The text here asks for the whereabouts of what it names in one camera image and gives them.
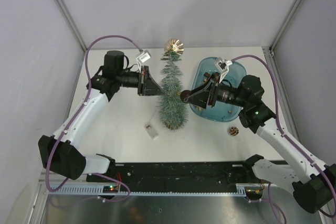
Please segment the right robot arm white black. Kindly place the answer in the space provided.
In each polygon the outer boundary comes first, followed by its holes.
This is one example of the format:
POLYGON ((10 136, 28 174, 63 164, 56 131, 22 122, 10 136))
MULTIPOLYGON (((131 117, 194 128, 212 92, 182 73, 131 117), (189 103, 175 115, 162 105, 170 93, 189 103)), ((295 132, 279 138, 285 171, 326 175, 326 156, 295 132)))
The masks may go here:
POLYGON ((273 165, 260 155, 246 160, 242 169, 243 179, 254 183, 257 179, 271 182, 291 193, 298 205, 308 213, 315 213, 335 199, 335 165, 327 165, 301 145, 279 123, 276 114, 261 97, 264 89, 259 77, 246 75, 238 87, 219 82, 217 73, 194 90, 182 91, 182 102, 206 109, 222 102, 239 106, 239 120, 287 162, 289 168, 273 165))

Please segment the clear plastic packet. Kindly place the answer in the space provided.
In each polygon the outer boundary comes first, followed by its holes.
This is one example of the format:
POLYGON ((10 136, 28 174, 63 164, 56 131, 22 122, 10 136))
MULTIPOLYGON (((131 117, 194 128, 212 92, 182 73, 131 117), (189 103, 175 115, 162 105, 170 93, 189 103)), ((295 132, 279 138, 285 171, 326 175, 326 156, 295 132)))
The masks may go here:
POLYGON ((153 127, 151 123, 149 122, 146 123, 144 128, 151 139, 155 140, 158 137, 158 132, 156 131, 156 129, 153 127))

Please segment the large silver ribbed bauble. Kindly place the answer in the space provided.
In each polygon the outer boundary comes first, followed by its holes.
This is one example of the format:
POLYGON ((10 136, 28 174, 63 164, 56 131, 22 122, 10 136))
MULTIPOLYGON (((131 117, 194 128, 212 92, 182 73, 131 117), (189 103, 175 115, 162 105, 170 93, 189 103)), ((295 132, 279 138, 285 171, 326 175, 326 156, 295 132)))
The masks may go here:
POLYGON ((184 52, 184 44, 179 39, 169 39, 164 46, 164 52, 166 54, 174 53, 181 56, 184 52))

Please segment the frosted pine cone ornament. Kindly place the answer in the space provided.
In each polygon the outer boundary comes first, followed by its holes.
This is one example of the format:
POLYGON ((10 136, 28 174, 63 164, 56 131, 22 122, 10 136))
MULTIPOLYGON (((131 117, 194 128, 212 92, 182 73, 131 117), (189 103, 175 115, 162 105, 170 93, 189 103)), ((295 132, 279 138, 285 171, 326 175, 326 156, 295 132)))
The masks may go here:
POLYGON ((231 135, 231 136, 236 136, 236 135, 239 134, 239 129, 238 129, 237 127, 235 127, 235 126, 232 126, 232 127, 230 127, 230 128, 228 129, 228 133, 229 133, 229 135, 231 135))

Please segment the dark red bauble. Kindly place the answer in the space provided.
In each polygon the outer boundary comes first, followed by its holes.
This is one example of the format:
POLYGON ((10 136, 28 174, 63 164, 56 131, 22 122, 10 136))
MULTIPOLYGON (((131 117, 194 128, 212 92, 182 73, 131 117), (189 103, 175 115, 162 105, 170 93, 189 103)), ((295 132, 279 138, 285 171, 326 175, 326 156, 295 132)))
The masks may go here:
POLYGON ((180 94, 180 99, 183 103, 189 103, 188 99, 191 95, 191 91, 190 90, 183 90, 180 94))

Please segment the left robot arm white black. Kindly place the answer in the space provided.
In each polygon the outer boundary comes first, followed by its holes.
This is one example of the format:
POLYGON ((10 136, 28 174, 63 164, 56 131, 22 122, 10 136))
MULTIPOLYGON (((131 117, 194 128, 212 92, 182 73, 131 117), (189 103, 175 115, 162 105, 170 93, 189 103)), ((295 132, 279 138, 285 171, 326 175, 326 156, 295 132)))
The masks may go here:
POLYGON ((115 178, 116 169, 110 165, 111 158, 102 154, 84 156, 79 146, 89 126, 121 87, 135 88, 139 96, 163 95, 149 67, 144 65, 150 58, 147 50, 141 52, 136 58, 138 71, 131 71, 123 52, 110 50, 106 53, 103 65, 90 79, 73 113, 52 136, 43 135, 38 141, 45 169, 72 180, 93 173, 105 182, 115 178))

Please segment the small frosted christmas tree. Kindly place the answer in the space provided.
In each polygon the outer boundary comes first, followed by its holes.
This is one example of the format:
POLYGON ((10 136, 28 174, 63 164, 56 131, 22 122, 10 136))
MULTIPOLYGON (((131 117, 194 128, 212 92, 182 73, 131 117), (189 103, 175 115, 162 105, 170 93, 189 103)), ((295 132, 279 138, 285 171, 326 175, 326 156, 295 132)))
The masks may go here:
POLYGON ((181 59, 176 52, 167 51, 161 60, 165 62, 165 66, 161 70, 163 79, 160 86, 164 94, 158 100, 159 119, 164 127, 176 131, 184 127, 188 119, 186 104, 180 98, 183 91, 181 82, 183 73, 176 64, 181 59))

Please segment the blue plastic tub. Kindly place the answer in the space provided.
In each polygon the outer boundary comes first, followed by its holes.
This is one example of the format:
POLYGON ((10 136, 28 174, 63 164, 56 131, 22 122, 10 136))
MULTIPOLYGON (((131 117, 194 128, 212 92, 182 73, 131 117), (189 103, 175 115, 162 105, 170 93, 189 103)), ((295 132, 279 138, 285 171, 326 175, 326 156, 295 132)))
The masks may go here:
MULTIPOLYGON (((204 73, 213 73, 218 71, 214 65, 214 61, 216 59, 217 57, 208 57, 199 63, 193 81, 192 90, 202 85, 204 73)), ((245 75, 246 69, 240 63, 234 62, 229 67, 229 72, 223 80, 222 84, 231 84, 234 88, 237 88, 245 75)), ((195 106, 192 104, 190 104, 190 108, 196 115, 216 122, 233 121, 238 117, 238 114, 241 110, 241 107, 221 102, 216 102, 215 106, 212 108, 208 106, 207 109, 204 109, 202 112, 196 110, 195 106)))

